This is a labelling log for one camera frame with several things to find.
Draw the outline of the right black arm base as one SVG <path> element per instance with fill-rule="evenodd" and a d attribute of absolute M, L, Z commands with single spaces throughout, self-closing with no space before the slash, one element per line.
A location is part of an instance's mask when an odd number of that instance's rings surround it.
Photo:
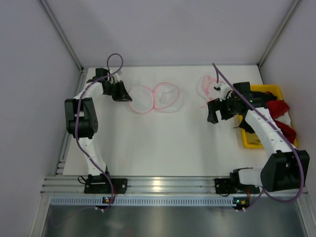
<path fill-rule="evenodd" d="M 232 195 L 232 194 L 259 194 L 260 189 L 253 185 L 242 185 L 232 181 L 230 178 L 215 178 L 215 191 L 218 195 Z"/>

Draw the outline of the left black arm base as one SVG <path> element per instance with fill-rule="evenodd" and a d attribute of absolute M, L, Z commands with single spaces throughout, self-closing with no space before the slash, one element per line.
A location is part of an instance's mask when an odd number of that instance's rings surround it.
<path fill-rule="evenodd" d="M 78 177 L 78 181 L 84 184 L 85 194 L 125 194 L 127 191 L 128 180 L 126 178 L 110 178 L 113 189 L 108 179 L 102 174 L 99 176 L 88 175 Z"/>

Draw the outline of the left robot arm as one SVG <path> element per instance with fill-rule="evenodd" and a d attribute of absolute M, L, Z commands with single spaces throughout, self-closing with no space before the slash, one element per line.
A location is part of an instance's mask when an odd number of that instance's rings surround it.
<path fill-rule="evenodd" d="M 105 68 L 95 72 L 78 95 L 64 102 L 67 132 L 76 140 L 87 162 L 87 184 L 105 183 L 110 177 L 96 142 L 99 123 L 94 102 L 103 95 L 111 96 L 115 102 L 132 101 L 118 73 Z"/>

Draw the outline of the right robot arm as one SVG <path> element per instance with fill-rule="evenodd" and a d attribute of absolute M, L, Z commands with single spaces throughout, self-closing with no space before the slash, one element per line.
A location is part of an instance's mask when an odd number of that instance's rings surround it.
<path fill-rule="evenodd" d="M 259 186 L 268 192 L 299 189 L 305 184 L 309 154 L 297 150 L 289 142 L 272 119 L 267 101 L 250 89 L 249 82 L 229 86 L 225 82 L 215 84 L 220 93 L 207 103 L 208 122 L 218 123 L 216 112 L 222 120 L 235 115 L 242 116 L 242 124 L 249 127 L 263 145 L 267 161 L 262 168 L 239 168 L 230 173 L 236 186 Z"/>

